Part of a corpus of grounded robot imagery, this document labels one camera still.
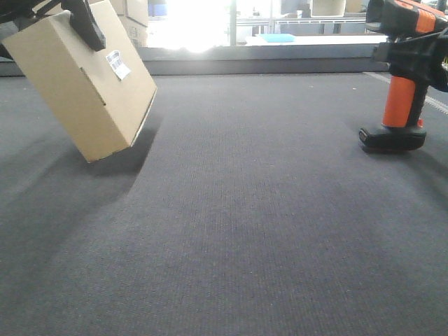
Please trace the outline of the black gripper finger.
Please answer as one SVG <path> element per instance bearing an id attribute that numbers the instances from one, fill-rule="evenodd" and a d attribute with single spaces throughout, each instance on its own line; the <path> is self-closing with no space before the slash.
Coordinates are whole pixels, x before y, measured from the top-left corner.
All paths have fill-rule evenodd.
<path id="1" fill-rule="evenodd" d="M 70 12 L 69 23 L 87 46 L 95 52 L 105 49 L 106 37 L 92 14 L 88 1 L 66 0 L 62 9 Z"/>

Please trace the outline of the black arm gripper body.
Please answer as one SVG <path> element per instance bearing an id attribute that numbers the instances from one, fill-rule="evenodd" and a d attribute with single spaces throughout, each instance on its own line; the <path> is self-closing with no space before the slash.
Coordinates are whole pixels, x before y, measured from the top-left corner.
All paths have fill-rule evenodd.
<path id="1" fill-rule="evenodd" d="M 446 29 L 403 41 L 380 43 L 372 55 L 373 60 L 387 63 L 392 75 L 403 75 L 441 92 L 447 91 L 447 70 L 443 66 L 446 57 Z"/>

